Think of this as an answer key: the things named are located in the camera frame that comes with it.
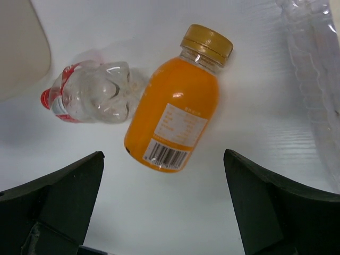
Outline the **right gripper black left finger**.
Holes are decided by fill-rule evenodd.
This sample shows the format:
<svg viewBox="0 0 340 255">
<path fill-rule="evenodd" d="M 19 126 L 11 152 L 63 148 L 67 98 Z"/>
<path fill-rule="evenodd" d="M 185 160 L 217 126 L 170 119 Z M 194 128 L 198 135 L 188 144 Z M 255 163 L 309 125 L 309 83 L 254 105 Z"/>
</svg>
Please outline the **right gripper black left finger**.
<svg viewBox="0 0 340 255">
<path fill-rule="evenodd" d="M 104 154 L 97 151 L 1 191 L 1 254 L 77 254 L 103 171 Z"/>
</svg>

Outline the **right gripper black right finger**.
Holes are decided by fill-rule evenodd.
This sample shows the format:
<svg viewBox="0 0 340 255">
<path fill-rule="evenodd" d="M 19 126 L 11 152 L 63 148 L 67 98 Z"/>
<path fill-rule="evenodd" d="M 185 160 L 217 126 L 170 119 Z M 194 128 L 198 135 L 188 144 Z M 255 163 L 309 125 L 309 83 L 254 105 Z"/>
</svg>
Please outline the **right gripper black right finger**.
<svg viewBox="0 0 340 255">
<path fill-rule="evenodd" d="M 245 254 L 339 254 L 339 194 L 229 149 L 224 167 Z"/>
</svg>

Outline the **red label clear bottle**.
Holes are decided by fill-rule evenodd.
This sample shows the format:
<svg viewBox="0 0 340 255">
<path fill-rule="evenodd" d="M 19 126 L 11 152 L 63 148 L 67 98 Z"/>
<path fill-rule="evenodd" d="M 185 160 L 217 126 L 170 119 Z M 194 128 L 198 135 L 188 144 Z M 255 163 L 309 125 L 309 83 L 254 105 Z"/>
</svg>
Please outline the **red label clear bottle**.
<svg viewBox="0 0 340 255">
<path fill-rule="evenodd" d="M 119 124 L 133 113 L 129 86 L 127 62 L 87 60 L 65 67 L 40 102 L 64 122 Z"/>
</svg>

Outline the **orange plastic bottle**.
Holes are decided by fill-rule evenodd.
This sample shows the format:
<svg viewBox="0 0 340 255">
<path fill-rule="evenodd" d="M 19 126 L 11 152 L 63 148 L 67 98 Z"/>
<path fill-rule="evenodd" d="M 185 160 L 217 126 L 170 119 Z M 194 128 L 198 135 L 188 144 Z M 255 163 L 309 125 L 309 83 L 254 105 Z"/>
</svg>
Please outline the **orange plastic bottle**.
<svg viewBox="0 0 340 255">
<path fill-rule="evenodd" d="M 189 26 L 181 53 L 149 79 L 124 138 L 129 155 L 164 173 L 184 168 L 218 104 L 218 73 L 233 50 L 223 35 Z"/>
</svg>

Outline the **white label clear bottle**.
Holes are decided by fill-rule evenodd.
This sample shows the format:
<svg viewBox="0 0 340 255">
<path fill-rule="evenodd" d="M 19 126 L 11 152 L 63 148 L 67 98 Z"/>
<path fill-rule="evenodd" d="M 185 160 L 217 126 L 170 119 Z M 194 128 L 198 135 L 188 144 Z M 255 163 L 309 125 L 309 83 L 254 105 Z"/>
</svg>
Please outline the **white label clear bottle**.
<svg viewBox="0 0 340 255">
<path fill-rule="evenodd" d="M 339 191 L 339 29 L 330 1 L 276 1 L 319 157 Z"/>
</svg>

